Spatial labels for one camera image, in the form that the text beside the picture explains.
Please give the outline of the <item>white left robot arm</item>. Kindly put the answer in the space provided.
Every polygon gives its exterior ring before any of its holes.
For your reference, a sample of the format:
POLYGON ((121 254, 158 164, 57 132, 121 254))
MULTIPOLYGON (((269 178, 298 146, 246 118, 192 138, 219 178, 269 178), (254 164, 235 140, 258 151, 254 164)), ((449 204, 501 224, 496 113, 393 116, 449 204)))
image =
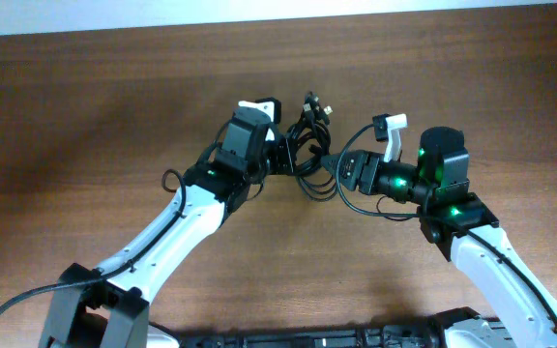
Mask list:
POLYGON ((284 137, 274 121, 232 118, 185 173, 164 210, 128 245, 89 270, 72 264, 57 290, 41 333, 42 347, 176 347, 151 325, 150 306, 184 259, 274 174, 284 137))

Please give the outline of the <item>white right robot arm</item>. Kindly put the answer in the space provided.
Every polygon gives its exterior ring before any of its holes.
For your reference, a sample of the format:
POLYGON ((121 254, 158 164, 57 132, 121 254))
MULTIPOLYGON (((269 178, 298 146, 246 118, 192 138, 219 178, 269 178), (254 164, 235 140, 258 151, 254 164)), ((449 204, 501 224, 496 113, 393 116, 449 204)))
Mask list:
POLYGON ((415 164, 349 145, 322 158, 337 193, 359 191, 413 213, 352 211, 375 218, 415 219, 425 238, 481 291, 518 347, 557 347, 557 301, 521 260, 499 219, 470 191, 464 134, 448 127, 425 130, 415 164))

